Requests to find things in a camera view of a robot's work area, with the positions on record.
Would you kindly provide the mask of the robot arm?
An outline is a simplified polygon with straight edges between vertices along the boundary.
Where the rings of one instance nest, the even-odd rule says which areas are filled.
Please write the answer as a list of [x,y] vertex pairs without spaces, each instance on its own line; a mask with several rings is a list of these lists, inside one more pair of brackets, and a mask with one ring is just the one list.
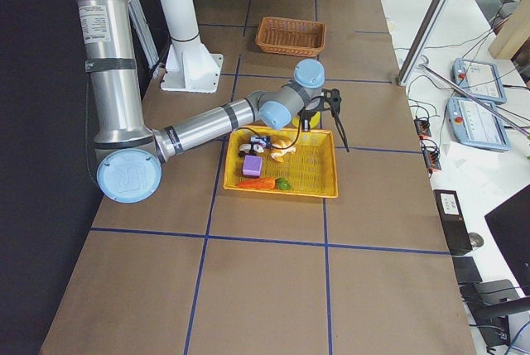
[[151,129],[142,113],[128,12],[132,0],[75,1],[99,119],[96,180],[114,201],[130,204],[150,197],[161,182],[162,164],[171,157],[254,122],[281,130],[293,119],[307,123],[319,111],[340,112],[339,92],[324,86],[323,65],[305,59],[276,92],[256,91],[184,122]]

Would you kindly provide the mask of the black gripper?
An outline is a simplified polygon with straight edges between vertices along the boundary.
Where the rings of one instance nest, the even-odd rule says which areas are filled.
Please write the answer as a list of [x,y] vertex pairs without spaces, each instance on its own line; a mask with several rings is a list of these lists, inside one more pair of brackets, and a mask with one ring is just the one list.
[[336,130],[339,134],[340,140],[343,142],[344,148],[350,152],[349,142],[345,128],[340,120],[340,106],[342,98],[338,89],[323,89],[320,95],[320,110],[330,111],[334,115]]

